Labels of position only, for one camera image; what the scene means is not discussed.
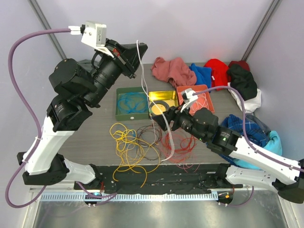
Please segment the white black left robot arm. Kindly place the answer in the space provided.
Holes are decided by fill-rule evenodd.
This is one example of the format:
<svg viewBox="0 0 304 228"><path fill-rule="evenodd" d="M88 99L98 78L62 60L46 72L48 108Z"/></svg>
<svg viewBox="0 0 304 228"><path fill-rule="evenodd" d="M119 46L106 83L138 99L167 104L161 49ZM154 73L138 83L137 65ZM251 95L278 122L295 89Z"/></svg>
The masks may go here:
<svg viewBox="0 0 304 228"><path fill-rule="evenodd" d="M124 44L108 39L108 54L96 51L98 64L91 70L67 58L58 63L49 81L56 96L47 108L42 133L33 143L33 154L20 152L18 160L27 159L22 175L26 185L50 186L61 181L80 182L95 190L102 175L93 164L82 165L59 154L64 142L92 115L91 108L99 108L100 101L120 75L135 78L135 72L147 51L145 43Z"/></svg>

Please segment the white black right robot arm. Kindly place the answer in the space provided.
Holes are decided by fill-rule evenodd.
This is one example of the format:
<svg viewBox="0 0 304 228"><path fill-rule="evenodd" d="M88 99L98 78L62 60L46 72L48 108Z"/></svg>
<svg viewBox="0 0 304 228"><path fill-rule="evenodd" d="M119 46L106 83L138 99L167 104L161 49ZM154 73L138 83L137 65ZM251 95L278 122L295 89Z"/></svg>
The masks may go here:
<svg viewBox="0 0 304 228"><path fill-rule="evenodd" d="M304 161L291 160L250 142L245 136L219 125L219 119L207 108L194 115L171 107L153 120L164 130L183 129L218 155L230 156L257 166L258 170L225 166L214 176L217 186L251 185L276 192L281 198L302 204L304 201Z"/></svg>

